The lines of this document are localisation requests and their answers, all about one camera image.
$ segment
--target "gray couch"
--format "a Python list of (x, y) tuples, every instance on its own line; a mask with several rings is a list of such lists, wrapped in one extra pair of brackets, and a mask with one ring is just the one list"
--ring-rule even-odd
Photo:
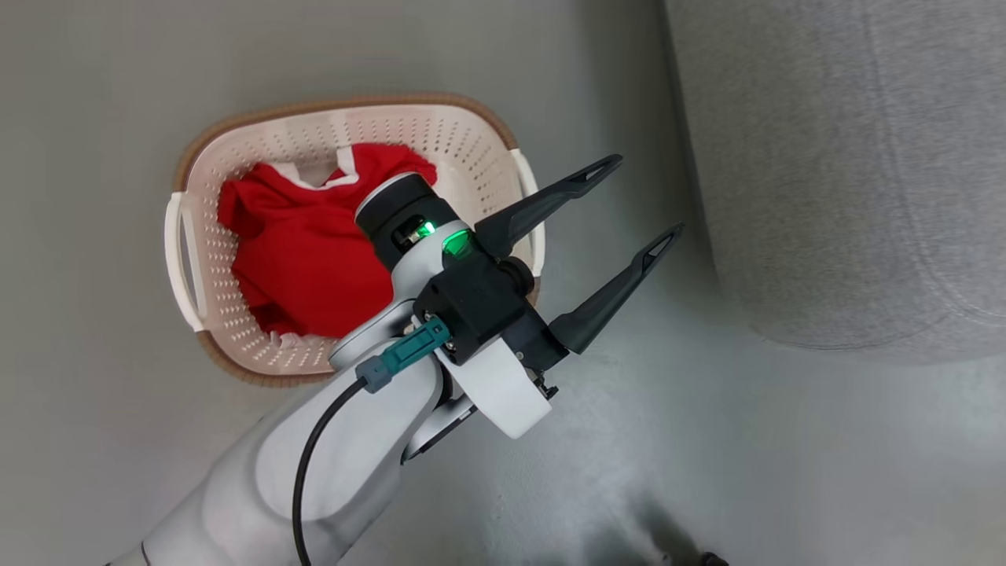
[(670, 1), (716, 267), (769, 339), (1006, 351), (1006, 2)]

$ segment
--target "cable connector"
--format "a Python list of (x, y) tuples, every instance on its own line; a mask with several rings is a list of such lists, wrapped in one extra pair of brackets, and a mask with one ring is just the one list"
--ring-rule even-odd
[(398, 339), (379, 356), (356, 366), (356, 378), (363, 380), (367, 393), (377, 393), (405, 368), (433, 354), (451, 341), (447, 325), (433, 317), (412, 334)]

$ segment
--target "fabric upholstery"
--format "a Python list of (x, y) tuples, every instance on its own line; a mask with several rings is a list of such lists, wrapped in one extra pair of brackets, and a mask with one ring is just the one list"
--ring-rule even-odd
[(768, 338), (1006, 351), (1006, 3), (669, 0), (716, 267)]

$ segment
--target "black cable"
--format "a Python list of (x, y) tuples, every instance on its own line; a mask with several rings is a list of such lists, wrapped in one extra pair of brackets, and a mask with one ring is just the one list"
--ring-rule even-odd
[(301, 503), (304, 500), (304, 481), (308, 476), (308, 464), (311, 462), (311, 454), (314, 452), (315, 446), (318, 444), (318, 439), (321, 438), (321, 433), (324, 432), (325, 427), (335, 416), (335, 413), (346, 404), (347, 401), (353, 398), (354, 395), (360, 392), (365, 385), (364, 380), (358, 379), (353, 382), (353, 385), (349, 386), (346, 391), (343, 391), (325, 409), (322, 413), (320, 419), (315, 424), (314, 430), (311, 431), (311, 435), (308, 436), (308, 441), (304, 445), (304, 452), (301, 453), (301, 463), (297, 465), (297, 478), (294, 480), (294, 510), (293, 510), (293, 523), (294, 523), (294, 545), (297, 546), (297, 556), (301, 559), (301, 564), (303, 566), (311, 566), (311, 560), (308, 558), (308, 548), (304, 544), (304, 525), (301, 523)]

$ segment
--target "sofa cushion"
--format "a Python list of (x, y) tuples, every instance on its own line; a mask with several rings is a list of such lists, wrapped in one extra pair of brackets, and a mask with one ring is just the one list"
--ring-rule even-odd
[(669, 0), (716, 267), (766, 337), (1006, 351), (1006, 3)]

